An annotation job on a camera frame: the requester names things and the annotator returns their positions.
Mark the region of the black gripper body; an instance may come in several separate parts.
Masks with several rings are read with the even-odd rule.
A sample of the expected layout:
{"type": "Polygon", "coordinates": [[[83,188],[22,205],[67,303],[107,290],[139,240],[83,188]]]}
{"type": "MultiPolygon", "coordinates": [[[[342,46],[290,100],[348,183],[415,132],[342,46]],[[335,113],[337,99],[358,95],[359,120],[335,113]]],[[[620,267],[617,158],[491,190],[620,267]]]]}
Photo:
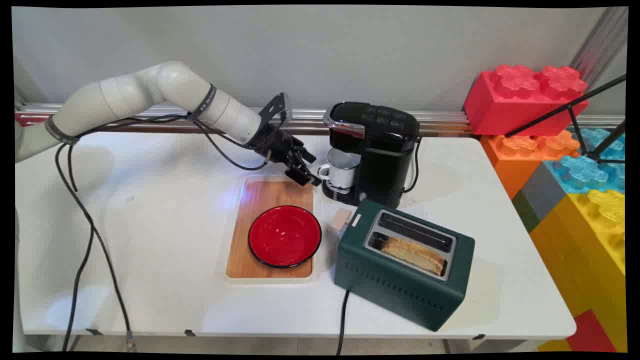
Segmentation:
{"type": "Polygon", "coordinates": [[[262,157],[267,158],[270,155],[262,165],[249,167],[250,171],[259,170],[268,162],[282,163],[298,169],[306,168],[302,155],[304,143],[283,130],[265,127],[256,132],[247,143],[247,147],[262,157]]]}

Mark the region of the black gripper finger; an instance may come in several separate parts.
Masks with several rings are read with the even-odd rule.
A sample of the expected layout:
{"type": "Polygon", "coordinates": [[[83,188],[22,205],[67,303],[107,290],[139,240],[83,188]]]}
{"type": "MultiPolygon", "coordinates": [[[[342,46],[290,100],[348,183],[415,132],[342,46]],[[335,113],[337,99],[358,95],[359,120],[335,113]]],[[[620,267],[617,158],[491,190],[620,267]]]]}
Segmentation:
{"type": "Polygon", "coordinates": [[[304,161],[287,161],[285,175],[298,185],[304,187],[311,184],[314,187],[320,186],[322,180],[311,173],[304,161]]]}
{"type": "Polygon", "coordinates": [[[297,139],[297,137],[291,137],[291,164],[302,165],[303,162],[313,164],[317,160],[317,157],[310,153],[305,144],[297,139]]]}

